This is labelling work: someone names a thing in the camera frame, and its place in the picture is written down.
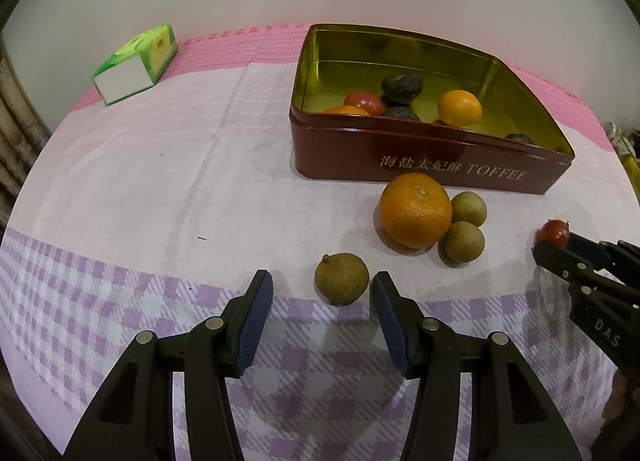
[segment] metal screw head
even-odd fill
[[[440,321],[437,318],[428,316],[422,321],[422,327],[428,331],[435,331],[440,327]]]
[[[207,329],[211,329],[212,331],[215,331],[216,329],[220,329],[224,324],[225,324],[225,321],[219,316],[212,316],[210,319],[208,319],[204,323]]]
[[[509,343],[509,337],[499,331],[491,335],[491,340],[493,340],[494,343],[498,344],[499,346],[505,346]]]
[[[153,339],[154,334],[151,331],[141,331],[136,335],[136,342],[139,344],[148,344]]]

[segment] orange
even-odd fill
[[[363,108],[356,107],[355,105],[341,105],[340,107],[333,107],[324,110],[328,114],[359,114],[360,116],[369,116],[369,113]]]
[[[451,225],[447,191],[425,174],[403,174],[389,183],[378,204],[386,233],[408,248],[426,248],[441,240]]]
[[[471,126],[482,120],[482,105],[470,92],[456,89],[442,95],[438,116],[450,126]]]

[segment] pink tablecloth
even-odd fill
[[[137,331],[189,330],[265,268],[272,314],[254,365],[228,384],[245,457],[396,459],[415,383],[391,366],[367,297],[335,309],[313,288],[324,253],[351,251],[457,331],[510,334],[586,449],[612,365],[569,322],[565,286],[535,266],[530,245],[548,218],[640,242],[638,203],[593,113],[516,70],[576,159],[545,196],[484,192],[486,251],[450,269],[436,250],[408,257],[380,241],[382,184],[311,181],[292,167],[287,111],[305,32],[185,41],[155,88],[111,107],[90,91],[65,118],[0,248],[0,346],[27,409],[64,450]],[[175,438],[188,459],[180,383]],[[468,451],[469,398],[465,378],[456,459]]]

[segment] cherry tomato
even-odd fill
[[[565,248],[569,238],[569,224],[560,219],[549,219],[536,234],[536,241],[549,241],[558,248]]]
[[[348,94],[344,99],[344,105],[354,105],[366,110],[371,116],[379,116],[385,112],[385,104],[375,94],[357,91]]]

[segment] tissue box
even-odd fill
[[[104,103],[114,104],[158,83],[178,46],[170,24],[145,31],[111,55],[94,73]]]

